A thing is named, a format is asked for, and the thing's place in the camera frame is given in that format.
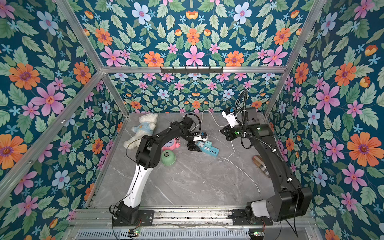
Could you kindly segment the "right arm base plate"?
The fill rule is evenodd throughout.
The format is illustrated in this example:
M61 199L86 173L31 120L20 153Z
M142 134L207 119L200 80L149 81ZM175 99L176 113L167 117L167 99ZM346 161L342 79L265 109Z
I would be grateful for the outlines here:
M255 217L244 209L233 209L227 218L233 221L234 226L272 226L274 224L270 218Z

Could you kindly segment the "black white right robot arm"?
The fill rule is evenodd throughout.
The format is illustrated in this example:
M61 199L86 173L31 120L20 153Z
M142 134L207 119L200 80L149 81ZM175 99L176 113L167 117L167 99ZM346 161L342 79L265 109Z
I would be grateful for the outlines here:
M269 218L274 222L295 220L307 213L313 193L309 187L302 186L289 168L269 122L262 113L247 107L247 99L247 91L242 91L234 109L223 111L222 115L228 124L220 132L228 141L250 141L269 173L275 194L266 200L248 202L245 217L251 224L261 218Z

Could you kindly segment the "teal usb charger plug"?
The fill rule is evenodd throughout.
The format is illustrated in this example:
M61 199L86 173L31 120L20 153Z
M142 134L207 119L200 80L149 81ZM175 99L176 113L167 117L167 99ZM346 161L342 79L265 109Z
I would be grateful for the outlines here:
M210 141L206 141L206 142L202 142L202 141L200 141L200 143L199 143L199 147L200 147L202 150L210 151L210 149L212 148L212 142L210 142Z

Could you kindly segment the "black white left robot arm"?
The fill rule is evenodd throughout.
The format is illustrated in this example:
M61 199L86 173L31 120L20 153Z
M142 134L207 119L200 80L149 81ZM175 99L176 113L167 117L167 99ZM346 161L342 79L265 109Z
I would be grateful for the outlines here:
M202 125L201 119L196 114L186 114L180 122L170 123L169 127L156 135L144 135L139 138L140 144L136 152L135 174L130 184L129 190L124 198L109 208L112 214L112 226L119 224L133 226L139 221L139 208L141 205L142 194L149 176L154 168L161 161L162 148L173 139L184 139L187 141L189 151L201 152L197 145L198 141L206 141L207 133L199 129L197 132L191 130L194 116Z

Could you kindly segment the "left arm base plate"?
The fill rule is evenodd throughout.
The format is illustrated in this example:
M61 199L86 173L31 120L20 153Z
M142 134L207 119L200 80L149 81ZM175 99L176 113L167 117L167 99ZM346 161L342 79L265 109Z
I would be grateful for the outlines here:
M133 213L118 211L112 221L113 227L148 227L152 226L155 211L134 210Z

